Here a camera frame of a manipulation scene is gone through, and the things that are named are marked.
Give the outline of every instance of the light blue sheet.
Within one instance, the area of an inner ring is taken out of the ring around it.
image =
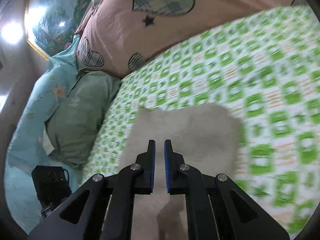
[[[80,171],[53,161],[42,147],[44,121],[65,99],[76,82],[76,48],[72,45],[51,57],[48,70],[37,80],[7,150],[4,172],[5,197],[14,220],[28,234],[41,220],[41,205],[36,196],[31,171],[36,165],[61,166],[68,170],[74,192],[80,183]]]

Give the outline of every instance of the picture frame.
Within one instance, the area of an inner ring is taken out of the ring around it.
[[[64,51],[90,4],[91,0],[26,0],[27,43],[47,60]]]

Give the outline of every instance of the bed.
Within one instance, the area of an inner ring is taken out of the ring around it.
[[[320,201],[320,28],[307,6],[275,8],[181,42],[123,79],[83,182],[118,171],[138,107],[216,102],[243,120],[234,180],[290,234]]]

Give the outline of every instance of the silver screw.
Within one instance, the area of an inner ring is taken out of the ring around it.
[[[219,174],[218,180],[220,181],[226,181],[228,179],[228,176],[226,174]]]
[[[92,180],[95,182],[98,182],[100,180],[103,179],[103,175],[102,174],[94,174],[94,176],[92,177]]]
[[[188,164],[181,164],[180,165],[180,170],[182,171],[187,171],[190,169],[190,166]]]
[[[131,170],[137,171],[141,168],[140,164],[134,163],[130,166]]]

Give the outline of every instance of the star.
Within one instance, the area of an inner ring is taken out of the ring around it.
[[[146,18],[144,20],[142,20],[143,22],[146,23],[146,27],[148,27],[150,24],[154,24],[153,23],[154,18],[149,17],[148,15],[146,16]]]

